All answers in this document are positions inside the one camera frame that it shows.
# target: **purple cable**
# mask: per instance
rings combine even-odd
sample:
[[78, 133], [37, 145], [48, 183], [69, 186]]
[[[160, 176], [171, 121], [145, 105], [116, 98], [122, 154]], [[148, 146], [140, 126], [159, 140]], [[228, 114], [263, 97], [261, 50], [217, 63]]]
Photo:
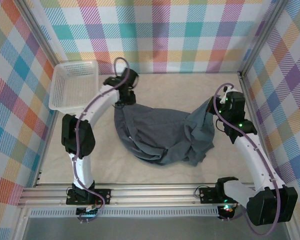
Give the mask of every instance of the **purple cable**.
[[91, 193], [95, 196], [97, 196], [98, 198], [100, 198], [102, 200], [102, 206], [100, 207], [99, 211], [97, 212], [97, 214], [90, 218], [90, 219], [87, 219], [86, 222], [88, 223], [89, 221], [91, 222], [92, 220], [96, 219], [97, 218], [97, 215], [98, 213], [100, 213], [103, 208], [105, 207], [105, 204], [106, 204], [106, 201], [105, 199], [98, 193], [94, 192], [94, 191], [91, 191], [90, 189], [88, 189], [79, 179], [78, 177], [78, 173], [77, 173], [77, 167], [76, 167], [76, 162], [77, 162], [77, 159], [79, 157], [79, 153], [80, 153], [80, 141], [79, 141], [79, 125], [80, 125], [80, 122], [81, 122], [81, 119], [84, 117], [84, 115], [87, 114], [87, 111], [89, 110], [89, 108], [92, 106], [92, 104], [94, 104], [99, 98], [103, 97], [104, 95], [110, 93], [111, 91], [113, 90], [116, 90], [118, 89], [121, 85], [125, 84], [125, 82], [127, 81], [128, 77], [129, 77], [129, 74], [130, 74], [130, 67], [129, 67], [129, 63], [127, 62], [126, 59], [124, 59], [123, 57], [117, 57], [115, 60], [114, 60], [114, 63], [113, 63], [113, 66], [114, 66], [114, 72], [115, 72], [115, 75], [117, 75], [117, 71], [116, 71], [116, 66], [117, 66], [117, 61], [118, 60], [123, 60], [126, 64], [126, 68], [127, 68], [127, 73], [124, 77], [124, 79], [118, 83], [117, 85], [115, 85], [114, 87], [110, 88], [109, 90], [103, 92], [102, 94], [99, 94], [97, 95], [94, 99], [92, 99], [92, 101], [90, 101], [90, 103], [86, 106], [86, 108], [83, 110], [83, 112], [81, 113], [78, 121], [76, 122], [76, 125], [75, 125], [75, 141], [76, 141], [76, 154], [75, 156], [72, 158], [72, 161], [73, 161], [73, 173], [74, 173], [74, 177], [76, 178], [77, 182], [79, 183], [79, 185], [84, 189], [86, 190], [88, 193]]
[[251, 145], [253, 146], [254, 149], [256, 149], [256, 152], [259, 154], [259, 156], [261, 157], [261, 160], [266, 168], [266, 170], [268, 171], [270, 177], [271, 177], [271, 180], [273, 182], [273, 185], [274, 185], [274, 188], [275, 188], [275, 193], [276, 193], [276, 212], [275, 212], [275, 217], [274, 217], [274, 221], [273, 221], [273, 224], [271, 226], [271, 228], [269, 229], [269, 231], [267, 231], [266, 233], [259, 233], [259, 232], [256, 232], [253, 227], [251, 226], [250, 224], [250, 221], [248, 220], [248, 217], [245, 215], [245, 212], [242, 212], [240, 214], [238, 214], [237, 216], [235, 216], [234, 218], [232, 218], [233, 220], [234, 219], [237, 219], [239, 218], [241, 215], [244, 215], [245, 219], [247, 220], [247, 223], [248, 223], [248, 226], [249, 228], [251, 229], [251, 231], [253, 231], [256, 235], [259, 235], [259, 236], [268, 236], [270, 233], [272, 233], [272, 231], [275, 229], [277, 223], [278, 223], [278, 220], [279, 220], [279, 216], [280, 216], [280, 208], [281, 208], [281, 198], [280, 198], [280, 193], [279, 193], [279, 187], [278, 187], [278, 184], [277, 184], [277, 181], [275, 180], [275, 176], [274, 174], [272, 173], [265, 157], [263, 156], [263, 154], [261, 153], [261, 151], [259, 150], [258, 146], [255, 144], [255, 142], [245, 133], [243, 132], [241, 129], [235, 127], [234, 125], [232, 125], [230, 122], [228, 122], [227, 120], [225, 120], [221, 114], [219, 113], [218, 111], [218, 108], [217, 108], [217, 95], [218, 95], [218, 92], [224, 87], [224, 86], [231, 86], [231, 88], [234, 87], [233, 84], [231, 83], [224, 83], [222, 84], [215, 92], [214, 96], [213, 96], [213, 107], [214, 107], [214, 111], [216, 113], [216, 115], [219, 117], [219, 119], [221, 119], [222, 122], [224, 122], [225, 124], [227, 124], [229, 127], [233, 128], [234, 130], [238, 131], [239, 133], [241, 133], [250, 143]]

